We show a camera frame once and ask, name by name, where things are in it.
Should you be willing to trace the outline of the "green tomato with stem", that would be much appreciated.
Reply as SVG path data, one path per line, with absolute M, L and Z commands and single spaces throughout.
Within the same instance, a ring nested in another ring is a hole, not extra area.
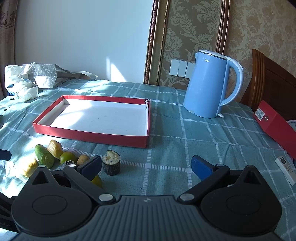
M 96 186 L 98 186 L 98 187 L 100 187 L 100 188 L 103 188 L 102 187 L 102 180 L 101 180 L 101 178 L 98 176 L 98 175 L 96 175 L 93 179 L 92 179 L 92 181 L 91 181 L 94 185 L 96 185 Z

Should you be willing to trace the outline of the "brown kiwi fruit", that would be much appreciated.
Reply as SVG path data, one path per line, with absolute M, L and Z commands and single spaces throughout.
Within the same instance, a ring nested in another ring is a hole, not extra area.
M 80 166 L 84 164 L 86 161 L 88 161 L 90 158 L 87 155 L 80 155 L 77 160 L 77 165 Z

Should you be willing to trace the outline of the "dark sugarcane piece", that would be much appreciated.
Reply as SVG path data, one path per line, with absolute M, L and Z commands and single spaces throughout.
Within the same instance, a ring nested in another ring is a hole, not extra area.
M 120 172 L 120 155 L 113 151 L 107 150 L 102 156 L 102 167 L 104 172 L 109 176 L 114 176 Z
M 66 167 L 66 166 L 69 166 L 69 165 L 72 165 L 72 164 L 75 164 L 73 161 L 66 161 L 62 164 L 62 168 Z

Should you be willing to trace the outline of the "pale yellow ridged fruit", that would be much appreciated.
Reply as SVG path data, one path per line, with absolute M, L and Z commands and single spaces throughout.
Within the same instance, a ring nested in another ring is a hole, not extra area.
M 38 168 L 38 166 L 38 161 L 36 160 L 36 158 L 33 158 L 24 166 L 22 175 L 26 178 L 30 178 L 34 171 Z

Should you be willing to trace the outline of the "orange yellow ridged fruit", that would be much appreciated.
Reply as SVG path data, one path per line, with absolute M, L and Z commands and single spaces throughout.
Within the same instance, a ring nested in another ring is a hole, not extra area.
M 47 150 L 57 159 L 63 154 L 62 145 L 56 140 L 51 140 L 48 144 Z

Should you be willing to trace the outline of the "cut green cucumber half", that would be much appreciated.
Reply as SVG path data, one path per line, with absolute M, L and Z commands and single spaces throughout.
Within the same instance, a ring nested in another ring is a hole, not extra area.
M 49 169 L 54 166 L 54 156 L 43 145 L 36 145 L 35 154 L 41 165 L 45 165 Z

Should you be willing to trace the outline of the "teal checked tablecloth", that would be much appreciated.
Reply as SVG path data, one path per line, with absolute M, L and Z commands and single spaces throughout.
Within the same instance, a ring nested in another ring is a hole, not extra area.
M 28 102 L 5 98 L 1 101 L 1 148 L 12 154 L 1 162 L 1 192 L 17 195 L 26 183 L 23 162 L 35 156 L 35 146 L 48 145 L 51 137 L 37 134 L 33 121 L 63 95 L 115 96 L 151 101 L 151 135 L 144 149 L 58 139 L 64 150 L 76 156 L 102 156 L 114 150 L 121 157 L 121 172 L 101 172 L 103 188 L 115 196 L 180 195 L 199 182 L 191 170 L 191 158 L 199 155 L 212 164 L 231 169 L 254 165 L 282 205 L 276 233 L 283 240 L 295 240 L 295 186 L 290 185 L 275 160 L 287 152 L 270 138 L 253 118 L 252 110 L 232 102 L 223 107 L 222 118 L 200 118 L 182 104 L 184 90 L 107 80 L 70 80 L 55 89 L 40 90 Z

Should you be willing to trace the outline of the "red cardboard box tray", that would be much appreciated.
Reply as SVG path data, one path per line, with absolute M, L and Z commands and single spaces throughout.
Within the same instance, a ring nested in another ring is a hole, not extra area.
M 146 148 L 149 99 L 63 95 L 34 121 L 36 133 L 72 140 Z

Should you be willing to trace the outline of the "white tissue pack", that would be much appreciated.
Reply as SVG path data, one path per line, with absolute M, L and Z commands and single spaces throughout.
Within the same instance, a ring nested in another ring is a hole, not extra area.
M 34 99 L 38 95 L 38 87 L 28 77 L 34 62 L 23 66 L 7 65 L 4 73 L 5 88 L 11 100 L 23 102 Z

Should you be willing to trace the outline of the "blue electric kettle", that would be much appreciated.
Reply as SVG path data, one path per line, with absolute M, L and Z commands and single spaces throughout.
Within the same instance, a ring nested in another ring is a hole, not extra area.
M 243 80 L 243 67 L 228 56 L 208 50 L 195 53 L 196 64 L 186 90 L 183 106 L 202 118 L 224 118 L 221 108 L 236 99 Z M 233 92 L 226 97 L 230 69 L 236 74 Z

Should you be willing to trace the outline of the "white remote control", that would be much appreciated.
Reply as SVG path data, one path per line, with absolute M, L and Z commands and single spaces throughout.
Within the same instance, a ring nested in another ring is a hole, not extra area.
M 287 178 L 290 185 L 295 185 L 296 182 L 296 174 L 295 171 L 292 169 L 292 166 L 289 164 L 289 162 L 283 157 L 279 156 L 276 158 L 275 162 Z

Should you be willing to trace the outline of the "red flat box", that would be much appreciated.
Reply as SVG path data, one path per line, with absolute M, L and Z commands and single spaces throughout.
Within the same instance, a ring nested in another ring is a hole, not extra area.
M 263 131 L 280 144 L 295 159 L 295 130 L 267 102 L 262 100 L 254 113 Z

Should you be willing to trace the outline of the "silver patterned gift bag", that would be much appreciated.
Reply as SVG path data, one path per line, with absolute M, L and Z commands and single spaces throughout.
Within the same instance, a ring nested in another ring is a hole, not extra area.
M 87 71 L 71 71 L 56 64 L 30 64 L 28 78 L 39 88 L 54 88 L 71 79 L 97 80 L 98 76 Z

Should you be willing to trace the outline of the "pink patterned curtain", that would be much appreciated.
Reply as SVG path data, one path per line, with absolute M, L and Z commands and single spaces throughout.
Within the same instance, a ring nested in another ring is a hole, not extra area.
M 15 64 L 15 26 L 18 0 L 1 1 L 1 99 L 7 97 L 4 85 L 5 66 Z

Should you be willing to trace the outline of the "white wall switch panel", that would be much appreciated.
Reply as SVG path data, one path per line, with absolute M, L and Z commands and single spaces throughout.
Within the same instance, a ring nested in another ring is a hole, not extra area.
M 195 68 L 195 63 L 172 59 L 169 75 L 190 79 Z

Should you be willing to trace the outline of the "gold ornate wall frame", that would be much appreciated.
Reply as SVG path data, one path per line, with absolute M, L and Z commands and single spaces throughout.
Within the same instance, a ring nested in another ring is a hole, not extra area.
M 154 1 L 144 83 L 186 89 L 189 79 L 170 75 L 171 60 L 195 63 L 205 49 L 224 53 L 230 1 Z

